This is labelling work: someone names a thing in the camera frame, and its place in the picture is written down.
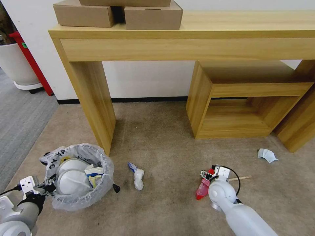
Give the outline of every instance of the wooden table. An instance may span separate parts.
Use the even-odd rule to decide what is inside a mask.
[[[314,75],[315,11],[185,11],[180,30],[49,30],[94,135],[109,154],[115,114],[102,61],[303,59]],[[315,88],[277,127],[296,151],[315,135]]]

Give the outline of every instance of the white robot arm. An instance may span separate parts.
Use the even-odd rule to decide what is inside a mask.
[[[230,168],[213,166],[212,169],[214,175],[201,172],[203,178],[211,180],[208,189],[211,206],[225,213],[226,221],[236,236],[277,236],[256,211],[243,205],[236,197],[234,188],[227,182]]]
[[[18,201],[9,191],[23,191]],[[0,236],[32,236],[36,233],[36,221],[43,209],[46,195],[55,190],[53,184],[39,184],[36,177],[29,176],[15,188],[0,195]]]

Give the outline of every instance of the floor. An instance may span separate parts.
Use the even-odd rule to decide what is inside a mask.
[[[58,107],[45,91],[19,90],[0,69],[0,191],[27,156]]]
[[[242,180],[239,198],[278,233],[315,234],[315,140],[289,153],[274,136],[195,140],[185,102],[115,103],[116,128],[110,157],[115,164],[111,190],[93,206],[77,211],[53,210],[48,199],[37,221],[37,236],[50,235],[234,235],[208,198],[195,199],[200,171],[212,164],[233,168]],[[39,157],[59,146],[96,143],[80,105],[60,105],[17,171],[20,178],[45,167]],[[257,158],[268,148],[279,161]],[[127,162],[144,169],[144,189],[134,188]]]

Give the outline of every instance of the wooden stick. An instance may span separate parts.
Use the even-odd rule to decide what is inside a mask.
[[[247,175],[247,176],[243,176],[243,177],[240,177],[240,180],[241,179],[250,179],[252,176],[251,175]],[[235,181],[237,180],[237,178],[229,178],[228,181]]]

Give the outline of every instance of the white flower pot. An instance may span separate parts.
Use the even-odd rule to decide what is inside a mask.
[[[0,46],[0,67],[18,89],[31,90],[42,87],[18,44]]]

